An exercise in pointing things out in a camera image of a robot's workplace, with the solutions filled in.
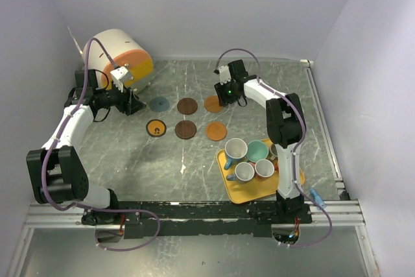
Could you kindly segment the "tan wooden coaster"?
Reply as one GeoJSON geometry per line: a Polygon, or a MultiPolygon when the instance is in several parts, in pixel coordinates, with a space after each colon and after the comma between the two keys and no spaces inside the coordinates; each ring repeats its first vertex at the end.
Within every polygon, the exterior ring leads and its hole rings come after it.
{"type": "Polygon", "coordinates": [[[218,113],[222,111],[223,107],[219,103],[219,98],[216,95],[211,95],[204,100],[204,107],[211,113],[218,113]]]}

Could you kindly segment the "blue round coaster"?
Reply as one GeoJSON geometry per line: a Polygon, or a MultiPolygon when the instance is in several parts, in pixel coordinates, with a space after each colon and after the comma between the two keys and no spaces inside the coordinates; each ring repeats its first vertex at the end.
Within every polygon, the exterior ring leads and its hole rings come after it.
{"type": "Polygon", "coordinates": [[[164,112],[170,108],[170,103],[167,98],[160,96],[151,99],[149,106],[153,112],[164,112]]]}

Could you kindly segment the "light orange wooden coaster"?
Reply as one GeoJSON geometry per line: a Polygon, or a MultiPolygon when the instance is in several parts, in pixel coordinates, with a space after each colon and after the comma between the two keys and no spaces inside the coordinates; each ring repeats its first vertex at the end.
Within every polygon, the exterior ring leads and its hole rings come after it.
{"type": "Polygon", "coordinates": [[[206,136],[212,141],[221,141],[226,135],[227,128],[221,122],[214,121],[206,126],[206,136]]]}

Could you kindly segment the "yellow black-rimmed coaster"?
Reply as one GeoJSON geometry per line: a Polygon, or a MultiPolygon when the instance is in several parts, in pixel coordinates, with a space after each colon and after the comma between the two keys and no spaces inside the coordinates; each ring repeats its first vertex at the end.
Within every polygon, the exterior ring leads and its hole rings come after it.
{"type": "Polygon", "coordinates": [[[152,119],[146,124],[146,131],[150,137],[159,138],[165,135],[167,126],[160,119],[152,119]]]}

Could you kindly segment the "dark brown wooden coaster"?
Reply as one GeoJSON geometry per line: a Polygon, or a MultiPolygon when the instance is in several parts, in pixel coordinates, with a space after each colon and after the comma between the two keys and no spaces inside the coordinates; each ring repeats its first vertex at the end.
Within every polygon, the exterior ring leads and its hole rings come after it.
{"type": "Polygon", "coordinates": [[[198,103],[189,97],[180,99],[177,104],[177,109],[181,114],[191,115],[198,109],[198,103]]]}

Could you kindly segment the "dark walnut wooden coaster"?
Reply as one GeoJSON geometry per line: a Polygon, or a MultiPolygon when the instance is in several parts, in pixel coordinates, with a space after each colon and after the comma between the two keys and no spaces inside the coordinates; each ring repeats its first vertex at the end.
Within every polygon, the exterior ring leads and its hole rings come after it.
{"type": "Polygon", "coordinates": [[[175,134],[181,139],[193,138],[197,132],[196,125],[189,120],[183,120],[176,124],[175,134]]]}

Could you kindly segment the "yellow plastic tray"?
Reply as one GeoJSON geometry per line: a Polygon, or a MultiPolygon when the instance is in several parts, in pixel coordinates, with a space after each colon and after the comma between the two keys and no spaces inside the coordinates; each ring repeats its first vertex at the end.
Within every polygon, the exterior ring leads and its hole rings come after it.
{"type": "MultiPolygon", "coordinates": [[[[267,144],[268,150],[271,144],[273,144],[270,139],[260,141],[267,144]]],[[[278,158],[271,162],[273,164],[278,162],[279,173],[274,172],[270,178],[266,179],[259,179],[255,175],[251,181],[245,184],[226,180],[226,176],[234,172],[236,165],[231,166],[228,170],[224,170],[223,166],[226,163],[224,148],[217,153],[220,173],[229,199],[233,203],[242,204],[270,196],[274,193],[284,200],[294,199],[301,195],[304,175],[299,165],[300,148],[295,143],[288,145],[286,148],[278,144],[275,145],[278,151],[278,158]]],[[[248,162],[253,167],[255,165],[255,163],[249,162],[246,156],[241,162],[248,162]]]]}

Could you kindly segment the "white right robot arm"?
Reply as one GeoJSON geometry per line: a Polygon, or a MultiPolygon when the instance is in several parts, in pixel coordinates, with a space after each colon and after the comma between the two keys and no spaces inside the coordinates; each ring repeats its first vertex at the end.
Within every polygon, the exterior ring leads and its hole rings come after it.
{"type": "Polygon", "coordinates": [[[219,76],[214,88],[221,106],[239,99],[251,99],[265,109],[267,134],[278,157],[275,215],[279,222],[290,223],[305,205],[299,182],[299,152],[306,125],[299,96],[277,91],[257,75],[250,75],[242,60],[217,66],[214,73],[219,76]]]}

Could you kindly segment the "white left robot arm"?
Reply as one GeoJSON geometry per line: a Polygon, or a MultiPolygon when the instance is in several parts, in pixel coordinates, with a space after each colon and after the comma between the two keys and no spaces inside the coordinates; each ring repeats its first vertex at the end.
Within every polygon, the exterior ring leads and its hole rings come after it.
{"type": "Polygon", "coordinates": [[[82,224],[91,226],[114,224],[122,213],[114,190],[89,182],[77,148],[99,110],[115,107],[122,114],[132,115],[146,107],[131,88],[119,90],[110,81],[100,87],[97,73],[96,69],[75,71],[76,86],[69,92],[53,136],[26,156],[36,202],[83,206],[82,224]]]}

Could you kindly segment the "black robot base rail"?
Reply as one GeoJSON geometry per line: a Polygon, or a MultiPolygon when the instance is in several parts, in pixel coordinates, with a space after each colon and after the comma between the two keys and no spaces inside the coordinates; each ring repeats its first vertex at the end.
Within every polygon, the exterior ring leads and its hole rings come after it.
{"type": "Polygon", "coordinates": [[[292,226],[296,218],[302,224],[312,223],[308,204],[298,211],[285,213],[275,200],[244,204],[230,201],[120,201],[119,209],[122,211],[116,213],[85,211],[81,223],[89,226],[124,224],[126,239],[151,237],[158,229],[155,218],[137,210],[148,210],[160,218],[159,236],[252,234],[272,237],[275,224],[292,226]]]}

